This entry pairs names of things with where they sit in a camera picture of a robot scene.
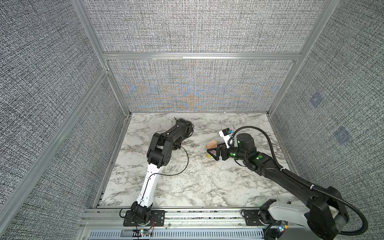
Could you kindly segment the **natural wood plank block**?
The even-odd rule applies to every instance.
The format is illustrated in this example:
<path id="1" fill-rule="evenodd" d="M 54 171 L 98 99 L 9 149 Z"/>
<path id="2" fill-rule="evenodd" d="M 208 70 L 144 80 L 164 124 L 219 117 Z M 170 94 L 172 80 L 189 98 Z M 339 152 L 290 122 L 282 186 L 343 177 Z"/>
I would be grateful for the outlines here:
<path id="1" fill-rule="evenodd" d="M 215 140 L 212 140 L 212 141 L 210 141 L 210 142 L 208 142 L 207 144 L 206 144 L 206 149 L 208 150 L 208 149 L 213 149 L 213 148 L 216 148 L 217 147 L 217 141 L 215 141 Z"/>

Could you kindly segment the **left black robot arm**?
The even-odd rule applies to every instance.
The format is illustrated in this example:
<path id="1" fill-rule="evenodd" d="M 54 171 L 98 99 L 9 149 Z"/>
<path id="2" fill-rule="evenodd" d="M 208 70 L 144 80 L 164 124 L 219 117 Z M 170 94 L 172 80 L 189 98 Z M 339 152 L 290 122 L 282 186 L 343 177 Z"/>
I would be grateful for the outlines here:
<path id="1" fill-rule="evenodd" d="M 172 152 L 182 148 L 182 142 L 194 132 L 192 122 L 177 119 L 173 127 L 163 133 L 155 133 L 147 151 L 148 167 L 145 180 L 130 213 L 136 224 L 147 224 L 151 219 L 154 194 L 160 176 L 173 177 L 178 174 L 163 174 L 162 169 L 171 160 Z"/>

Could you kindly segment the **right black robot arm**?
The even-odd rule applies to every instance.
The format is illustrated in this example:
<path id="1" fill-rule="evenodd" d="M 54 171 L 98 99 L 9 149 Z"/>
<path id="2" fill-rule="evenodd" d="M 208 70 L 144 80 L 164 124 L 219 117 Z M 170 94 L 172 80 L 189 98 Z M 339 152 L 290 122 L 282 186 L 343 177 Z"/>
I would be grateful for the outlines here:
<path id="1" fill-rule="evenodd" d="M 286 222 L 308 227 L 322 240 L 333 240 L 343 234 L 349 214 L 348 205 L 339 191 L 333 187 L 325 189 L 315 185 L 287 170 L 272 156 L 259 152 L 249 134 L 239 134 L 236 146 L 231 135 L 223 138 L 224 143 L 207 150 L 216 161 L 242 161 L 248 170 L 275 182 L 305 205 L 303 209 L 296 209 L 291 204 L 278 203 L 275 199 L 267 200 L 259 208 L 260 222 L 268 226 Z"/>

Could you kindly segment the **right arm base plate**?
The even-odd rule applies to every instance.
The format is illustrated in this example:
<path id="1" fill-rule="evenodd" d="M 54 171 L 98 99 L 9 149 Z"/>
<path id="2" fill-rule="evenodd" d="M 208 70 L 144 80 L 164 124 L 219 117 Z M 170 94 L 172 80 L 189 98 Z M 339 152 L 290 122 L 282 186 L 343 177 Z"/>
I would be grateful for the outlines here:
<path id="1" fill-rule="evenodd" d="M 274 226 L 280 225 L 281 221 L 276 221 L 272 218 L 272 215 L 268 211 L 259 209 L 255 210 L 241 210 L 241 215 L 244 218 L 247 226 L 268 226 L 273 224 Z"/>

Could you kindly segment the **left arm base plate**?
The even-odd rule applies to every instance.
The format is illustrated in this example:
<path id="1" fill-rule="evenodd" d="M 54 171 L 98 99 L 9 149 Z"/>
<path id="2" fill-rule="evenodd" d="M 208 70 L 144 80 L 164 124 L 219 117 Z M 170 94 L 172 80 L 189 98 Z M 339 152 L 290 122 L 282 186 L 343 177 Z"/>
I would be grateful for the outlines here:
<path id="1" fill-rule="evenodd" d="M 138 220 L 134 217 L 132 211 L 128 210 L 124 217 L 124 227 L 163 227 L 165 222 L 166 211 L 151 211 L 151 216 L 147 222 Z"/>

